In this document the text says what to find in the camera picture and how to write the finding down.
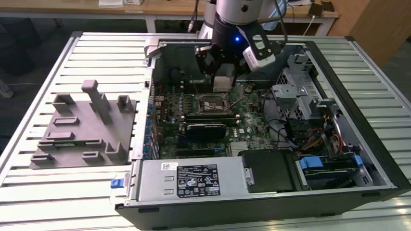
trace aluminum extrusion table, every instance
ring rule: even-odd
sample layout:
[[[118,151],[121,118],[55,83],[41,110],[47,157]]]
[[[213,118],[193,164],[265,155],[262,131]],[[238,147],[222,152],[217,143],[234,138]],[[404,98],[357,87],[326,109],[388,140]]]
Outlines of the aluminum extrusion table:
[[[57,93],[86,99],[81,82],[94,79],[98,92],[114,99],[127,94],[146,108],[143,81],[151,69],[143,64],[147,38],[194,39],[186,34],[74,33],[50,70],[29,110],[0,157],[0,226],[2,231],[115,230],[134,231],[114,212],[125,189],[110,190],[111,178],[130,165],[30,170],[30,156],[45,131]],[[405,176],[411,178],[411,104],[356,42],[342,37],[294,37],[314,41],[377,136]],[[138,123],[143,114],[135,113]],[[141,129],[133,128],[137,136]],[[130,148],[138,142],[131,137]],[[411,229],[411,193],[362,205],[340,216],[220,225],[189,230],[372,230]]]

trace blue latch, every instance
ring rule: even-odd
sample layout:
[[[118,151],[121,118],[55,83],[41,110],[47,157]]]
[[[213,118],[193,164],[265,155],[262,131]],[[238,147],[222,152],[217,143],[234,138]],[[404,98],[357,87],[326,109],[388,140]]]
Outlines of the blue latch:
[[[357,167],[358,167],[362,164],[360,156],[354,155],[353,159],[354,159],[354,163],[357,163]]]
[[[123,188],[123,178],[121,178],[121,179],[111,179],[109,187],[111,189]]]
[[[222,151],[222,147],[213,148],[213,154],[217,155]]]
[[[308,156],[298,160],[301,169],[309,167],[324,167],[322,162],[317,156]]]

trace wire bundle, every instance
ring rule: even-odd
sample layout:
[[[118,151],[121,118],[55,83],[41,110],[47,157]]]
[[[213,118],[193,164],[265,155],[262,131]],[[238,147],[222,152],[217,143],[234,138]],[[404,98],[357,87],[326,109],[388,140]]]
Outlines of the wire bundle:
[[[198,15],[198,2],[200,2],[200,0],[194,0],[193,12],[192,12],[190,21],[189,21],[189,24],[187,24],[187,33],[192,31],[193,23],[197,21],[197,15]]]

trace warning label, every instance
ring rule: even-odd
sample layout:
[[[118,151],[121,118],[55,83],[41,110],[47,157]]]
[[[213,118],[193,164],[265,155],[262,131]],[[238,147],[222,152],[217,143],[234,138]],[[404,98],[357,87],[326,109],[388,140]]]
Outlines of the warning label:
[[[177,196],[179,198],[220,195],[217,165],[177,167]]]

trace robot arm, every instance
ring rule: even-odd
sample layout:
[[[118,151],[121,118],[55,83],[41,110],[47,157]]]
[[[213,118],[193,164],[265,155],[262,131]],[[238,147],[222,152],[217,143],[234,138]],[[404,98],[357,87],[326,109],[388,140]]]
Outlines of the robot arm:
[[[222,65],[230,65],[232,86],[236,77],[274,61],[280,45],[270,44],[257,17],[262,0],[216,0],[210,44],[196,47],[202,74],[213,78]]]

